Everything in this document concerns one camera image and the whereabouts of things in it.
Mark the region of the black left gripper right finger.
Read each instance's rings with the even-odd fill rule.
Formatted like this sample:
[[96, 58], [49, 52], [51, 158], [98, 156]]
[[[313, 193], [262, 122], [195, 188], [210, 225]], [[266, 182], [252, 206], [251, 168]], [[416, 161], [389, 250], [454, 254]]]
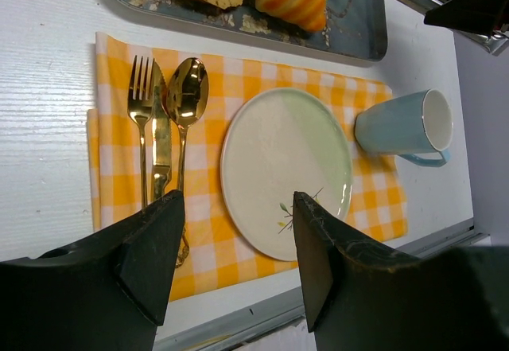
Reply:
[[319, 350], [505, 350], [508, 250], [420, 259], [293, 195], [305, 316]]

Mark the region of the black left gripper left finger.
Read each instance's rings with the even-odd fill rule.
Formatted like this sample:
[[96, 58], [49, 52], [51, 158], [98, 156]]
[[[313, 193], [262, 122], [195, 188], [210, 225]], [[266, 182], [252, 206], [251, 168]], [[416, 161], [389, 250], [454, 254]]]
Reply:
[[2, 262], [2, 349], [152, 349], [184, 223], [173, 190], [81, 240]]

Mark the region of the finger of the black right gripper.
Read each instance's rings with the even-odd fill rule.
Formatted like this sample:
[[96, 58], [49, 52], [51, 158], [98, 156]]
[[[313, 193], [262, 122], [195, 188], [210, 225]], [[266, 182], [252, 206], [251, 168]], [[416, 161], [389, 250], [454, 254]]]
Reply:
[[508, 31], [508, 0], [445, 0], [425, 14], [424, 23], [466, 33]]

